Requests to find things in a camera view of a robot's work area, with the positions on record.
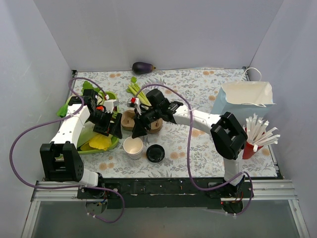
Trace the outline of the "white paper coffee cup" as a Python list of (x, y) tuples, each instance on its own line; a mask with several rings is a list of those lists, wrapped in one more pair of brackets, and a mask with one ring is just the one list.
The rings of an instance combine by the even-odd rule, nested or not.
[(133, 160), (138, 160), (141, 158), (143, 147), (143, 142), (140, 138), (128, 137), (123, 142), (124, 151)]

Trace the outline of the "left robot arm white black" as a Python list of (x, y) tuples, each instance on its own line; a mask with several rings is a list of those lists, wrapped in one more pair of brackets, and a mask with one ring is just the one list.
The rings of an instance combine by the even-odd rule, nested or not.
[(98, 135), (112, 135), (122, 138), (121, 113), (117, 112), (119, 101), (106, 99), (98, 109), (99, 94), (93, 89), (85, 89), (83, 95), (72, 96), (68, 102), (67, 114), (50, 143), (40, 147), (40, 155), (45, 177), (49, 181), (73, 181), (88, 186), (94, 198), (105, 194), (105, 185), (99, 182), (99, 175), (84, 167), (77, 150), (78, 140), (86, 122), (93, 124), (93, 132)]

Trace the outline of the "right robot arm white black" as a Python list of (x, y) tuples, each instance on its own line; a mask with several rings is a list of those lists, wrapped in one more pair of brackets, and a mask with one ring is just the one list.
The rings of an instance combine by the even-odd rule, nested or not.
[(189, 103), (170, 102), (159, 89), (146, 94), (150, 106), (140, 103), (138, 98), (131, 98), (128, 106), (134, 108), (134, 127), (132, 137), (147, 135), (151, 123), (158, 119), (178, 125), (188, 125), (211, 135), (218, 154), (223, 158), (223, 184), (209, 188), (209, 191), (221, 189), (222, 194), (235, 197), (242, 191), (244, 173), (242, 157), (247, 134), (236, 117), (226, 112), (223, 115), (208, 114), (191, 109)]

